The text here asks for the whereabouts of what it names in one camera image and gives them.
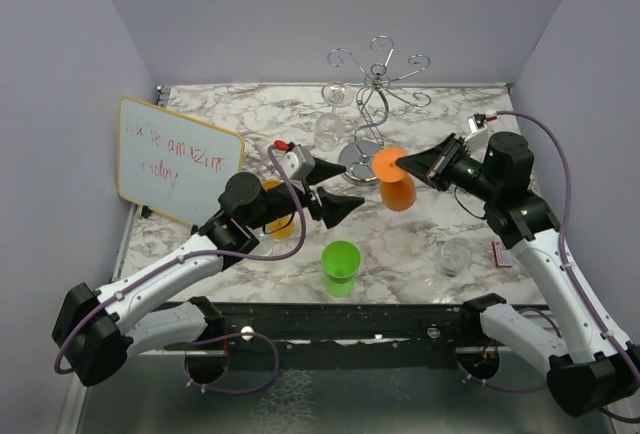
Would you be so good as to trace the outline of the orange plastic wine glass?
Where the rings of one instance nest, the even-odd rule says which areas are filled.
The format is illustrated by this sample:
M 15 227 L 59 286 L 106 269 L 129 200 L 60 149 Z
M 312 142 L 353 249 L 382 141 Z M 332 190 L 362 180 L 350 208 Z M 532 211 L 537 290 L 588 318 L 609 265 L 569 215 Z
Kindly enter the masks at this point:
M 372 163 L 373 172 L 379 180 L 382 203 L 395 212 L 409 209 L 416 201 L 414 181 L 396 164 L 406 155 L 407 152 L 400 147 L 387 147 L 376 153 Z

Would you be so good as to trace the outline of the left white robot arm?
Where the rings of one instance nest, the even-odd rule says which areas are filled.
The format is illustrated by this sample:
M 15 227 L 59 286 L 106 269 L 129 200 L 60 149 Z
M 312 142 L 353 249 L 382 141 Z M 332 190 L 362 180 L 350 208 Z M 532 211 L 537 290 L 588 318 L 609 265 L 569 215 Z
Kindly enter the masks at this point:
M 159 261 L 115 283 L 91 289 L 80 283 L 63 300 L 53 327 L 58 347 L 54 371 L 76 375 L 86 387 L 115 374 L 132 355 L 172 344 L 206 349 L 220 339 L 214 306 L 190 299 L 174 309 L 160 306 L 174 295 L 244 260 L 276 263 L 294 257 L 304 246 L 308 220 L 328 229 L 339 225 L 365 200 L 334 195 L 321 182 L 340 175 L 344 167 L 317 159 L 301 147 L 279 160 L 268 156 L 281 184 L 266 190 L 251 172 L 229 178 L 219 196 L 219 209 L 187 241 Z M 300 237 L 278 255 L 256 253 L 256 230 L 294 216 Z

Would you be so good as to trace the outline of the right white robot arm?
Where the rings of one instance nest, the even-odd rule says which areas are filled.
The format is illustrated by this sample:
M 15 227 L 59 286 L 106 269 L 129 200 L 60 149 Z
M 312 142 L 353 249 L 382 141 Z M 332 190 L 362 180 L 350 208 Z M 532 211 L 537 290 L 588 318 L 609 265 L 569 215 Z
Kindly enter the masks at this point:
M 491 294 L 464 305 L 459 332 L 467 343 L 490 338 L 511 349 L 544 377 L 556 403 L 572 417 L 638 391 L 639 348 L 596 299 L 568 252 L 560 222 L 530 189 L 534 155 L 523 136 L 491 135 L 478 162 L 451 134 L 395 163 L 438 191 L 455 186 L 483 201 L 488 226 L 529 273 L 561 330 L 553 336 Z

